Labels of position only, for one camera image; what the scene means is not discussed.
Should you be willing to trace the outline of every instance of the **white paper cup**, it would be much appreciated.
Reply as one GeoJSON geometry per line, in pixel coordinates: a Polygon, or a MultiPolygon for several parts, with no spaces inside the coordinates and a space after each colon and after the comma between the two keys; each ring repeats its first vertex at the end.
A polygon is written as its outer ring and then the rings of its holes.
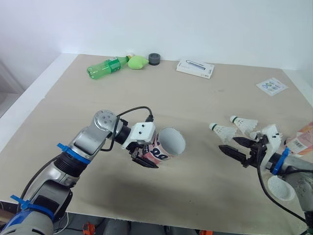
{"type": "Polygon", "coordinates": [[[145,146],[142,157],[158,164],[183,153],[185,147],[182,134],[173,127],[166,127],[157,134],[152,144],[145,146]]]}

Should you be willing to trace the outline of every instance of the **blue cable tie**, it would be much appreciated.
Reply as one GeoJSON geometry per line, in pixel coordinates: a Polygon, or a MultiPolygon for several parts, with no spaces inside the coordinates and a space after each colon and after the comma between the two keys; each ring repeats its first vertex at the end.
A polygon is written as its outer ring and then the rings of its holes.
{"type": "Polygon", "coordinates": [[[83,158],[82,156],[80,156],[78,153],[75,153],[73,150],[71,150],[70,147],[68,147],[67,145],[63,145],[61,143],[58,143],[57,145],[63,152],[68,153],[69,155],[73,156],[74,158],[76,158],[77,160],[85,163],[85,164],[89,164],[91,161],[83,158]]]}
{"type": "Polygon", "coordinates": [[[273,175],[277,175],[278,171],[280,170],[281,166],[284,163],[284,160],[286,159],[286,157],[288,157],[289,151],[290,151],[289,148],[286,147],[284,152],[282,153],[282,156],[280,157],[280,159],[276,163],[276,166],[274,167],[274,170],[272,172],[273,175]]]}
{"type": "Polygon", "coordinates": [[[39,210],[39,211],[42,211],[42,212],[48,214],[50,219],[52,221],[54,221],[54,214],[48,208],[42,207],[39,205],[35,205],[35,204],[31,204],[29,200],[24,201],[23,199],[20,199],[18,196],[15,196],[15,195],[11,195],[11,198],[21,204],[22,211],[24,211],[28,208],[33,208],[33,209],[36,209],[36,210],[39,210]]]}

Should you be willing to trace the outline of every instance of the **beige tabletop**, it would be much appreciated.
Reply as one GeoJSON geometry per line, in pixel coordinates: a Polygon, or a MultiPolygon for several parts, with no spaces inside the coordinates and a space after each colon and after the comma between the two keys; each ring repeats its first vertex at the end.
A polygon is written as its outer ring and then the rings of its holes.
{"type": "MultiPolygon", "coordinates": [[[[312,121],[310,104],[281,70],[216,65],[207,80],[177,72],[175,61],[162,61],[90,79],[86,67],[105,59],[79,55],[0,153],[0,200],[20,195],[31,176],[60,153],[56,144],[68,144],[96,111],[118,114],[147,105],[158,130],[173,126],[181,131],[185,152],[159,169],[148,169],[115,144],[82,173],[69,212],[244,234],[304,231],[301,221],[266,198],[256,169],[224,155],[220,139],[208,128],[211,122],[231,126],[229,117],[238,115],[258,119],[259,128],[277,124],[288,137],[312,121]],[[255,86],[272,77],[289,88],[271,97],[255,86]]],[[[140,110],[124,119],[133,125],[146,116],[140,110]]],[[[303,216],[296,199],[283,204],[303,216]]]]}

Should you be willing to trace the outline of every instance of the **green toy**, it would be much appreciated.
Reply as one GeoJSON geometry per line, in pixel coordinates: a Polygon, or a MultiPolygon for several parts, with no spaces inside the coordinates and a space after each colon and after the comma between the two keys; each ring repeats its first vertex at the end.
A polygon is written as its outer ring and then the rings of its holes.
{"type": "Polygon", "coordinates": [[[128,67],[133,70],[142,69],[149,61],[141,55],[134,55],[128,61],[128,67]]]}

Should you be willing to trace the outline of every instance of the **white box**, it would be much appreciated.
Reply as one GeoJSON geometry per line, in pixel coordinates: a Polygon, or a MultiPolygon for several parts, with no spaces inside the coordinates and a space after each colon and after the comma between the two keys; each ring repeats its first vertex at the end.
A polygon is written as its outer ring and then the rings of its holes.
{"type": "Polygon", "coordinates": [[[181,59],[176,67],[176,71],[185,72],[207,79],[210,79],[213,69],[214,65],[188,59],[181,59]]]}

